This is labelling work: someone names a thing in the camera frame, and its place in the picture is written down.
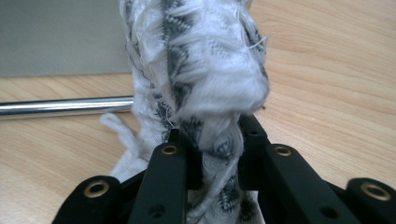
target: tabletop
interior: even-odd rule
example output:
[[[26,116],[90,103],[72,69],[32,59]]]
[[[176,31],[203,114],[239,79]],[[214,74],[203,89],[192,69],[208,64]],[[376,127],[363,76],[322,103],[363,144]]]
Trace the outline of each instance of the tabletop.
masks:
[[[396,2],[254,0],[271,93],[255,113],[326,181],[396,188]],[[133,95],[130,74],[1,77],[0,102]],[[120,116],[134,130],[133,115]],[[100,115],[0,120],[0,223],[50,223],[123,153]]]

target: frayed fabric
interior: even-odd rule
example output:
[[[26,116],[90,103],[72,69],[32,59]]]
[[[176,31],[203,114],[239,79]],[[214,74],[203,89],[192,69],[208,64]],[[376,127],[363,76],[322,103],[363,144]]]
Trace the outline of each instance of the frayed fabric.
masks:
[[[204,186],[189,191],[188,223],[263,223],[257,194],[239,188],[243,137],[237,121],[269,91],[262,38],[243,0],[120,0],[134,76],[134,136],[111,114],[103,123],[127,150],[111,173],[145,169],[179,128],[203,156]]]

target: table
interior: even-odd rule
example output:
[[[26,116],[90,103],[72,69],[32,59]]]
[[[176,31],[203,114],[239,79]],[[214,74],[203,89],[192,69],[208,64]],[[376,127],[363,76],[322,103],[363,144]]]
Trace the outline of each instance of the table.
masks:
[[[251,13],[270,36],[271,93],[255,113],[270,141],[337,186],[366,176],[396,188],[396,3],[255,0]],[[129,74],[1,77],[0,101],[132,95],[132,86]],[[124,148],[99,118],[0,120],[0,223],[49,223],[78,183],[109,173]]]

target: gray surface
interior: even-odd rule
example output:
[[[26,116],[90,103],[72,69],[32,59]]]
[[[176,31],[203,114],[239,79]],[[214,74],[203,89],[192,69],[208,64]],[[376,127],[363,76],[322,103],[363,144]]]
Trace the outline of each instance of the gray surface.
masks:
[[[117,0],[0,0],[0,77],[123,72]]]

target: metal rod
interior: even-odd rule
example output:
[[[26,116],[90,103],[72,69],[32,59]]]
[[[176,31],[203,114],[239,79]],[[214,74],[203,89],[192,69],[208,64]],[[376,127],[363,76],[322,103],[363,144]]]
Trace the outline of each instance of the metal rod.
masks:
[[[29,119],[130,111],[133,96],[0,103],[0,119]]]

